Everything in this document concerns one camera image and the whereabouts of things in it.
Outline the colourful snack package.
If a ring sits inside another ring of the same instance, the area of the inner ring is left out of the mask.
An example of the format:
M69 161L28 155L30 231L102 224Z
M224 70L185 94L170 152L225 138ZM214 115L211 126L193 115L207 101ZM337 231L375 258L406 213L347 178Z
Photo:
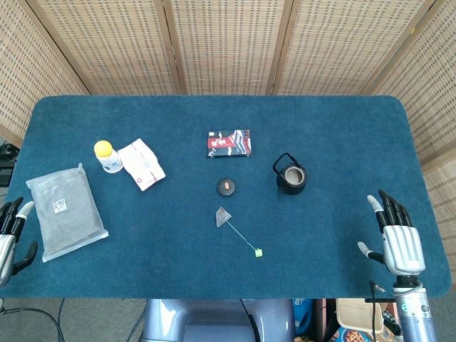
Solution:
M339 327L329 342L382 342L380 336L375 338L371 333Z

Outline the black teapot lid orange knob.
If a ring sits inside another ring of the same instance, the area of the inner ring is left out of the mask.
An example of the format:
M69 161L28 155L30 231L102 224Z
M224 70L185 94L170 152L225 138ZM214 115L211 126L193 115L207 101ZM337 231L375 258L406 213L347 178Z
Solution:
M236 185L232 179L223 178L217 183L217 191L222 196L230 196L234 193Z

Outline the blue-grey robot torso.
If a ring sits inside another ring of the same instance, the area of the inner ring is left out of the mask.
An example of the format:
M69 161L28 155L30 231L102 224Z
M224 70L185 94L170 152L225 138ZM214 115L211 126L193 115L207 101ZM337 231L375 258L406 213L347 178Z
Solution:
M222 333L223 342L293 342L294 310L291 299L149 299L141 342L209 340Z

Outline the blue plastic snack packet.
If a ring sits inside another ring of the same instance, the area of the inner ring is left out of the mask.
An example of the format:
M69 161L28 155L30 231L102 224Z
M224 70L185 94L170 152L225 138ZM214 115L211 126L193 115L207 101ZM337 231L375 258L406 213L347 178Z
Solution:
M311 324L313 313L313 299L293 299L294 324L296 336L302 336Z

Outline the black equipment box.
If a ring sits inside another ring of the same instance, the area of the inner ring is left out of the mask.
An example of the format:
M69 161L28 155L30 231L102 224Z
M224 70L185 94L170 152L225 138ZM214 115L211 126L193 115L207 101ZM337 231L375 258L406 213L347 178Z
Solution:
M20 149L4 141L0 144L0 187L8 187Z

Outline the grey plastic bag package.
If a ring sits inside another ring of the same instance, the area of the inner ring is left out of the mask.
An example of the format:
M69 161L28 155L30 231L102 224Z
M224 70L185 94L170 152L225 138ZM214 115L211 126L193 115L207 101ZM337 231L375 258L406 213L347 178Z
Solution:
M27 180L26 185L35 202L44 263L109 236L81 163Z

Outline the white paper cup blue flower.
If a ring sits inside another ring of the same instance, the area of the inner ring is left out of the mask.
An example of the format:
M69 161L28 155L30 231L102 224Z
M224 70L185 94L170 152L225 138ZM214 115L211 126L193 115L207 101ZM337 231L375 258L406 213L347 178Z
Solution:
M116 173L122 170L123 164L119 154L113 149L113 153L107 158L98 158L99 163L107 173Z

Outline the blue carpet table mat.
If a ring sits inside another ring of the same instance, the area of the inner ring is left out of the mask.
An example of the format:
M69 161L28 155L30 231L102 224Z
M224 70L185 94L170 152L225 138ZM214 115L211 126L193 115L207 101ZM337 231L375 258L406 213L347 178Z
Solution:
M249 157L207 156L207 134L250 130ZM107 173L94 145L118 152L140 138L166 177L144 192L123 167ZM289 152L304 190L286 195L272 165ZM109 236L14 276L0 296L122 298L367 297L394 276L357 243L383 248L366 197L384 190L404 205L425 256L430 296L451 276L405 109L390 96L107 96L42 98L33 109L8 191L83 165ZM217 183L232 179L234 193ZM263 257L227 225L219 207Z

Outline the white tissue pack red print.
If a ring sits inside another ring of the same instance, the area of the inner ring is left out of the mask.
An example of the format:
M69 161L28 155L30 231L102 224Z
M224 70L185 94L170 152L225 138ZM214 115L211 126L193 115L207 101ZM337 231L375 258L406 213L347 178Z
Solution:
M123 167L143 192L166 177L156 155L140 138L120 149L118 154Z

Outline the woven folding screen wood frame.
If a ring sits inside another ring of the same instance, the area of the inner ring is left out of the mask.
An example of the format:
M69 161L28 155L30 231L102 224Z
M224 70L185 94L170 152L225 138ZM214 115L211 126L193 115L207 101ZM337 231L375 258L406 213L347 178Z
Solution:
M392 95L456 277L456 0L0 0L0 142L63 94Z

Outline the pyramid tea bag with string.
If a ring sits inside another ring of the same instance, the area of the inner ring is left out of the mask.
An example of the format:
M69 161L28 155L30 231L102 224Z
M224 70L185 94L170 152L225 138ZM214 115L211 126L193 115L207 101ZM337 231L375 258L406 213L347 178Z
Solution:
M232 218L232 215L230 213L228 213L228 211L225 208L219 207L218 210L216 211L216 214L215 214L215 220L216 220L217 227L221 227L223 225L227 225L247 244L247 246L249 246L251 249L254 250L254 254L255 254L256 258L263 257L262 249L261 248L257 248L254 245L252 245L245 238L245 236L237 228L235 228L232 225L232 223L230 222L231 218Z

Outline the red black tea packet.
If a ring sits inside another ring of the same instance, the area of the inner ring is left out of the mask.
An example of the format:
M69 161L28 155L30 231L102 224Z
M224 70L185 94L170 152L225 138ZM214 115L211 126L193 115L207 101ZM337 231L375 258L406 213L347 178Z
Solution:
M207 156L249 157L252 154L250 130L218 130L207 134Z

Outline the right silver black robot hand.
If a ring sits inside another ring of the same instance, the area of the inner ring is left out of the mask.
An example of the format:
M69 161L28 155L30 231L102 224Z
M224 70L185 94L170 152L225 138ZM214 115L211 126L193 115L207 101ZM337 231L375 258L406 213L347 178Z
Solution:
M425 270L418 230L402 204L382 190L378 194L381 202L373 195L368 195L367 200L377 219L383 252L372 251L364 242L358 242L358 248L365 257L384 264L391 274L417 276Z

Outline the black cast iron teapot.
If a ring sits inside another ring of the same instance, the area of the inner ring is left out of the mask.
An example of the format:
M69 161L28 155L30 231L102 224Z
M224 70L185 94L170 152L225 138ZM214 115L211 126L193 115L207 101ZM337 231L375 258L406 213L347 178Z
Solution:
M291 164L278 170L277 165L285 156L290 159ZM289 152L283 153L276 159L272 170L276 173L276 185L280 192L286 195L298 195L304 190L308 179L307 171Z

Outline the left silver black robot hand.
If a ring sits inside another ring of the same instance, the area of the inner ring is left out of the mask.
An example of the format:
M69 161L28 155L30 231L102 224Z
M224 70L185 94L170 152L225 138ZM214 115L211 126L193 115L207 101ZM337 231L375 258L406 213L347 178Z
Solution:
M23 200L23 197L18 197L0 207L0 288L5 286L12 276L30 266L38 251L38 242L33 241L26 256L14 261L27 217L34 208L34 201L27 202L19 208Z

